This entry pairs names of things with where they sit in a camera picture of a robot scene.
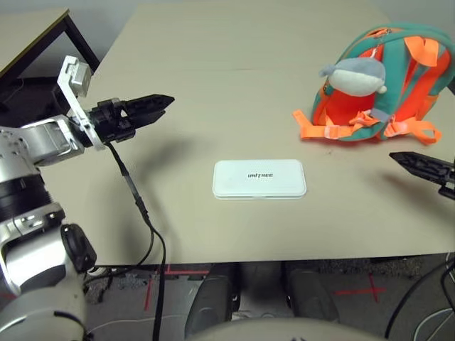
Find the floor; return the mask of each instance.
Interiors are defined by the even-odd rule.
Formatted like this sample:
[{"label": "floor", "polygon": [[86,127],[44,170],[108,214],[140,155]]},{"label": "floor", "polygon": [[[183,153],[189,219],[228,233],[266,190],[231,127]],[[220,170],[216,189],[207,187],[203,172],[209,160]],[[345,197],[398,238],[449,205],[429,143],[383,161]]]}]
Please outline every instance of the floor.
[{"label": "floor", "polygon": [[[423,256],[422,274],[445,259],[445,254]],[[277,269],[274,264],[253,264],[251,266],[250,283],[254,283],[255,291],[250,288],[242,294],[240,311],[234,314],[238,318],[291,318],[292,312],[287,307],[285,295],[279,283],[276,271],[254,271],[256,266]],[[374,287],[381,292],[377,298],[372,293],[352,292],[359,289],[371,288],[368,273],[321,274],[323,285],[337,306],[340,322],[376,335],[383,335],[388,319],[405,291],[419,278],[414,276],[397,276],[394,274],[373,275]],[[414,329],[428,314],[448,306],[443,296],[438,274],[430,278],[409,300],[400,314],[390,336],[391,340],[411,340]],[[111,289],[106,292],[103,301],[88,308],[87,326],[93,329],[103,323],[117,319],[144,319],[154,316],[157,289],[155,283],[151,286],[151,295],[147,295],[148,281],[138,288],[120,288],[115,280]],[[161,328],[161,339],[181,341],[186,316],[196,295],[200,281],[188,280],[188,276],[178,276],[166,281],[164,319]],[[261,295],[255,295],[257,289]],[[450,290],[455,295],[455,286]],[[422,328],[417,341],[425,340],[446,316],[435,318]],[[95,340],[149,340],[153,330],[153,321],[125,322],[107,325],[94,331]],[[451,318],[432,339],[433,341],[455,340],[455,318]]]},{"label": "floor", "polygon": [[[14,85],[5,92],[0,93],[0,102],[6,101],[9,112],[0,113],[0,125],[20,126],[39,117],[58,114],[59,109],[54,102],[50,90],[54,85],[27,85],[21,83]],[[415,274],[408,271],[396,270],[394,262],[390,263],[390,271],[373,273],[374,287],[381,292],[377,298],[372,293],[355,293],[360,289],[371,289],[370,271],[339,269],[336,266],[322,268],[321,280],[328,292],[331,293],[340,313],[341,323],[366,330],[376,335],[382,335],[387,321],[401,299],[404,292],[435,264],[445,259],[445,254],[423,256],[420,258],[419,268]],[[255,271],[255,267],[262,269],[276,269],[274,264],[250,264],[252,268],[250,280],[255,283],[252,290],[242,294],[240,312],[235,314],[238,318],[273,318],[291,317],[292,313],[287,308],[284,293],[277,280],[276,271]],[[144,278],[135,278],[134,283],[122,279],[115,279],[111,288],[106,291],[102,302],[90,304],[87,307],[87,328],[93,329],[103,323],[121,319],[146,321],[113,323],[94,331],[95,340],[150,340],[152,321],[154,316],[157,283],[149,280],[150,275],[141,274]],[[442,295],[440,274],[430,278],[409,300],[403,309],[392,331],[391,340],[411,340],[414,329],[428,314],[448,306]],[[168,276],[166,280],[166,295],[164,319],[161,328],[161,339],[166,341],[183,340],[183,328],[186,315],[200,285],[200,276]],[[0,287],[0,309],[10,300],[11,296],[6,289]],[[449,283],[449,291],[455,297],[455,285]],[[257,289],[261,290],[260,298],[255,295]],[[422,334],[417,341],[426,340],[432,330],[442,322],[444,316],[430,321],[422,329]],[[455,318],[451,318],[441,330],[432,338],[433,341],[455,340]]]}]

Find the teal backpack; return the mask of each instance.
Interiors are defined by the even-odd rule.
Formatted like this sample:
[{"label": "teal backpack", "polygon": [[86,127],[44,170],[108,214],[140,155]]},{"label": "teal backpack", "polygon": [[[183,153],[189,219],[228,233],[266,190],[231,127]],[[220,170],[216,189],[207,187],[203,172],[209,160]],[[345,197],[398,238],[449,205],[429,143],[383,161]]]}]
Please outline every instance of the teal backpack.
[{"label": "teal backpack", "polygon": [[351,43],[316,95],[311,121],[293,113],[301,138],[357,141],[413,134],[433,144],[441,133],[422,121],[454,78],[455,46],[431,26],[391,23],[370,29]]}]

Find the beige tabletop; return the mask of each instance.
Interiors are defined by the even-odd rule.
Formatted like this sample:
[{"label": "beige tabletop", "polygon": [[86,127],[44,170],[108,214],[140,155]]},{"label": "beige tabletop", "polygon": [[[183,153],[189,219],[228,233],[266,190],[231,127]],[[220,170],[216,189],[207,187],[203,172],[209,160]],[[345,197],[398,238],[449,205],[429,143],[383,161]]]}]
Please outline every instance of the beige tabletop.
[{"label": "beige tabletop", "polygon": [[[266,261],[428,254],[455,250],[455,202],[409,175],[391,151],[453,160],[454,96],[428,115],[443,133],[424,147],[301,141],[291,113],[309,113],[318,71],[387,18],[364,0],[187,2],[140,6],[92,79],[84,107],[169,94],[155,124],[117,150],[163,233],[168,262]],[[217,200],[213,166],[225,159],[296,158],[299,200]],[[108,150],[43,169],[54,200],[78,223],[98,264],[133,264],[148,242]],[[159,261],[156,243],[149,263]]]},{"label": "beige tabletop", "polygon": [[0,14],[0,77],[68,12],[56,8]]}]

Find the black cable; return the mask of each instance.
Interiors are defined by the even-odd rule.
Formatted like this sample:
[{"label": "black cable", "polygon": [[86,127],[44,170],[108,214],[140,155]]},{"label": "black cable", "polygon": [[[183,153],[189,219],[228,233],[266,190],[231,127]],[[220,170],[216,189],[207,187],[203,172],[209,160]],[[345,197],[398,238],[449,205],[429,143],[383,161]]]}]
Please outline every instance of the black cable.
[{"label": "black cable", "polygon": [[442,274],[442,276],[441,276],[441,287],[442,287],[442,292],[446,296],[447,302],[449,302],[450,308],[452,308],[452,310],[455,313],[454,302],[451,299],[451,297],[449,295],[449,292],[447,291],[447,288],[446,288],[446,278],[450,274],[450,271],[452,271],[454,269],[455,269],[455,263],[453,263],[452,266],[449,266],[449,268]]},{"label": "black cable", "polygon": [[409,300],[411,295],[417,290],[417,288],[419,288],[419,286],[422,283],[424,283],[425,280],[428,279],[432,274],[436,273],[438,270],[440,270],[440,268],[451,263],[453,260],[455,260],[455,257],[436,266],[434,269],[432,269],[431,271],[429,271],[425,275],[423,275],[421,278],[419,278],[419,280],[417,282],[412,284],[412,286],[409,288],[409,290],[406,292],[406,294],[402,297],[401,301],[398,303],[397,307],[393,311],[393,314],[389,319],[389,323],[387,324],[387,328],[385,329],[384,338],[386,338],[386,339],[389,338],[390,331],[392,330],[393,324],[395,323],[395,320],[397,319],[398,314],[400,313],[402,308],[405,306],[407,300]]},{"label": "black cable", "polygon": [[139,211],[141,213],[142,219],[145,221],[146,225],[149,226],[149,229],[150,229],[150,244],[149,244],[149,248],[147,249],[145,255],[141,258],[141,260],[139,262],[137,262],[137,264],[135,264],[133,266],[128,266],[125,270],[121,270],[121,271],[118,271],[118,272],[109,272],[108,274],[105,274],[105,275],[92,277],[92,278],[90,278],[90,279],[88,279],[88,280],[86,280],[84,282],[85,286],[88,283],[91,283],[91,282],[96,281],[98,279],[109,278],[109,277],[117,277],[117,276],[125,275],[128,272],[139,268],[145,262],[145,260],[149,257],[151,249],[152,249],[152,247],[154,245],[154,228],[153,228],[153,226],[151,226],[151,223],[148,224],[148,222],[150,221],[149,214],[148,214],[147,209],[146,209],[146,207],[144,205],[144,202],[142,201],[141,196],[139,195],[139,191],[137,190],[133,180],[131,179],[131,176],[129,175],[129,171],[127,170],[127,167],[125,166],[125,164],[121,160],[121,158],[120,158],[119,154],[117,153],[117,151],[114,149],[114,146],[111,143],[106,144],[106,146],[112,152],[112,155],[114,156],[115,161],[119,165],[120,173],[122,174],[122,176],[125,177],[125,180],[128,183],[128,186],[129,186],[129,188],[130,188],[130,190],[131,190],[131,192],[133,194],[136,206],[137,206],[137,208],[139,209]]},{"label": "black cable", "polygon": [[163,306],[164,306],[164,288],[165,288],[164,269],[166,268],[166,243],[164,242],[164,239],[160,235],[160,233],[158,231],[156,231],[156,229],[152,225],[152,223],[150,221],[149,213],[147,212],[147,208],[145,207],[144,201],[142,200],[141,195],[139,194],[139,191],[137,190],[133,180],[131,179],[131,176],[129,175],[127,167],[122,162],[119,154],[117,153],[114,146],[110,142],[108,142],[106,144],[106,146],[110,149],[110,151],[112,152],[112,155],[114,156],[115,161],[119,165],[120,173],[125,178],[128,186],[129,186],[129,189],[132,192],[134,201],[136,203],[137,208],[139,209],[139,211],[141,213],[142,219],[144,220],[144,222],[150,229],[150,233],[151,233],[150,245],[149,245],[149,249],[147,250],[147,253],[144,255],[144,257],[142,257],[142,259],[136,265],[130,266],[130,267],[128,267],[128,269],[119,271],[114,274],[107,274],[107,275],[102,275],[102,276],[97,276],[97,277],[91,278],[91,279],[87,280],[86,282],[84,282],[84,284],[86,285],[86,284],[88,284],[92,281],[96,281],[97,279],[100,279],[100,278],[120,276],[122,274],[130,272],[131,270],[134,270],[134,269],[138,268],[139,266],[141,266],[142,263],[144,263],[144,261],[150,255],[151,249],[154,244],[154,234],[156,234],[158,236],[159,240],[161,241],[161,244],[163,245],[163,258],[161,260],[161,265],[160,265],[160,269],[159,269],[159,289],[158,289],[158,299],[156,301],[155,322],[154,322],[154,331],[153,331],[152,340],[159,341],[159,333],[160,333],[160,329],[161,329],[161,318],[163,316]]}]

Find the stuffed animal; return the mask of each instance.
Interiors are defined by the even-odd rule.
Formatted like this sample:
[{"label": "stuffed animal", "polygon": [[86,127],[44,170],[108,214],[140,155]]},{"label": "stuffed animal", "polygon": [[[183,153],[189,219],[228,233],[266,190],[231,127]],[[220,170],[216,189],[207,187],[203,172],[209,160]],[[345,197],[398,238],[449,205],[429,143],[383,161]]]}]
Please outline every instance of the stuffed animal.
[{"label": "stuffed animal", "polygon": [[319,76],[328,76],[329,84],[345,94],[364,97],[374,92],[383,94],[385,67],[375,58],[347,58],[326,66]]}]

